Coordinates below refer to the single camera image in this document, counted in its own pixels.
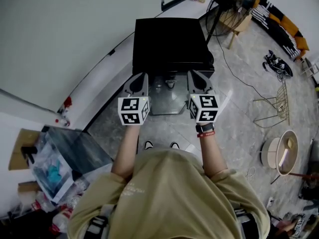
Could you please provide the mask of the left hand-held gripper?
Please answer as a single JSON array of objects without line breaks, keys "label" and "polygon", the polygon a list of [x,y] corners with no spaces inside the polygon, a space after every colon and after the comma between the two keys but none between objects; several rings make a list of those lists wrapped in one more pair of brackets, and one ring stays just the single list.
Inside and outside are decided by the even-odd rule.
[{"label": "left hand-held gripper", "polygon": [[143,72],[125,82],[118,97],[118,115],[122,125],[143,125],[149,112],[149,78]]}]

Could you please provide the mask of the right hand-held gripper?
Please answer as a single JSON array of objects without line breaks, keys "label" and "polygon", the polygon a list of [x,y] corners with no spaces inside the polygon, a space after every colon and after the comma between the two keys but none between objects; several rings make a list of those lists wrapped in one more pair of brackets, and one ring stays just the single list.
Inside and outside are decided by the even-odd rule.
[{"label": "right hand-held gripper", "polygon": [[220,100],[211,81],[204,74],[190,70],[187,73],[187,89],[190,118],[196,123],[215,122]]}]

